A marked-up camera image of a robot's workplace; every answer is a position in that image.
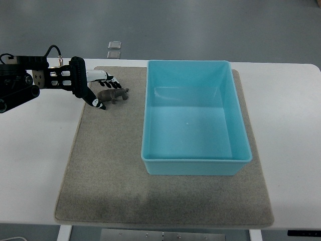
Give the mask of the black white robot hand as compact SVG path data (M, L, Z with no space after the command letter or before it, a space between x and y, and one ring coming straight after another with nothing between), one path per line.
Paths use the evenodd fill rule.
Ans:
M103 70L87 70L85 60L80 57L72 57L69 61L72 93L83 99L89 106L98 109L106 109L101 97L90 88L93 83L100 84L107 90L122 89L122 85L115 76Z

